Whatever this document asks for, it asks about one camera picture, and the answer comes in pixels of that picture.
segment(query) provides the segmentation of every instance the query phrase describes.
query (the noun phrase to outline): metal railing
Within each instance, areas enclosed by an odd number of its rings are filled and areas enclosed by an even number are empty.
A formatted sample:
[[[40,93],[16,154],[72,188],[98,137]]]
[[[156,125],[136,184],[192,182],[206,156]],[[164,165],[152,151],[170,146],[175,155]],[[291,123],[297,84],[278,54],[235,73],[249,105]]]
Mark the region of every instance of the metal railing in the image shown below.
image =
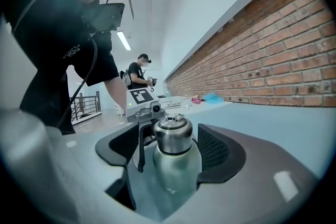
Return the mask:
[[[97,102],[97,96],[76,97],[71,105],[71,121],[98,113]]]

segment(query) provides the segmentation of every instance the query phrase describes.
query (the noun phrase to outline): fluorescent light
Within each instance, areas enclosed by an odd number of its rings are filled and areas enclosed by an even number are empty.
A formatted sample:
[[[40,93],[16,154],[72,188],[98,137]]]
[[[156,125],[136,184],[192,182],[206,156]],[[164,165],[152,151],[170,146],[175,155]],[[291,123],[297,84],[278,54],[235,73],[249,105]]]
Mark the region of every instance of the fluorescent light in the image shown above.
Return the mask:
[[[119,32],[117,32],[117,35],[120,38],[120,40],[123,43],[123,45],[125,46],[125,49],[126,50],[131,50],[131,47],[128,44],[127,39],[125,38],[124,32],[123,31],[119,31]]]

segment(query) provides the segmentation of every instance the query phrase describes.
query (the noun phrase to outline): backpack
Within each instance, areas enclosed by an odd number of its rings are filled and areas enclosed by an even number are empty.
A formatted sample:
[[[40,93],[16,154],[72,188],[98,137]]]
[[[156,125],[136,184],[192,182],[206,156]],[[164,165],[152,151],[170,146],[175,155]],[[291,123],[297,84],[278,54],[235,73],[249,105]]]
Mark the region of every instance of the backpack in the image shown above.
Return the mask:
[[[126,69],[125,74],[122,77],[122,81],[126,84],[127,87],[132,84],[132,80],[128,72],[128,69]]]

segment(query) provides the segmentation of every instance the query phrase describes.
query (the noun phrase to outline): man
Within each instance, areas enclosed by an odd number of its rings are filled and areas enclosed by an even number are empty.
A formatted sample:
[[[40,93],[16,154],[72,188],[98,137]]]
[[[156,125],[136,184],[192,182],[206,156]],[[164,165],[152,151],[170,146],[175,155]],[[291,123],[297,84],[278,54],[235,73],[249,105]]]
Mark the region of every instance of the man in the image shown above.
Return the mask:
[[[83,33],[82,14],[99,5],[99,0],[36,0],[21,18],[31,1],[10,0],[4,12],[17,42],[38,70],[20,109],[36,115],[47,126],[57,126],[70,101],[67,67],[73,65],[83,79],[91,68],[94,46]],[[110,53],[111,33],[96,34],[93,40],[97,61],[86,83],[104,82],[111,97],[125,110],[127,89]],[[71,110],[59,129],[62,134],[75,132]]]
[[[141,54],[136,62],[130,64],[128,72],[131,77],[132,84],[129,86],[131,89],[145,88],[149,85],[149,81],[143,77],[141,67],[147,67],[152,61],[148,59],[147,54]]]

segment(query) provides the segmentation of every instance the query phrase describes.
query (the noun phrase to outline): black t-shirt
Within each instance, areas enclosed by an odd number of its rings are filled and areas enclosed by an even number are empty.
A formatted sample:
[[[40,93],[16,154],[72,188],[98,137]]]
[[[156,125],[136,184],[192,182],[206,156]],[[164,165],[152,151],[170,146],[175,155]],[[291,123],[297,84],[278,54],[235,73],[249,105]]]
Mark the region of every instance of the black t-shirt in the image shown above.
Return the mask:
[[[57,125],[69,103],[68,66],[73,65],[83,79],[91,67],[94,48],[83,32],[81,14],[93,5],[99,5],[99,0],[90,5],[79,0],[37,0],[14,33],[38,70],[20,108],[39,117],[47,126]],[[9,22],[12,27],[15,25],[15,21]],[[118,77],[110,53],[111,33],[97,33],[93,39],[97,43],[98,54],[87,80],[88,86]],[[63,134],[74,133],[71,110],[60,130]]]
[[[144,79],[141,67],[136,62],[133,62],[133,63],[130,64],[130,66],[128,68],[128,72],[129,72],[130,75],[132,73],[134,73],[138,76],[138,78]],[[130,87],[130,89],[139,89],[139,88],[145,88],[145,87],[147,87],[146,84],[140,84],[140,83],[132,82],[132,86]]]

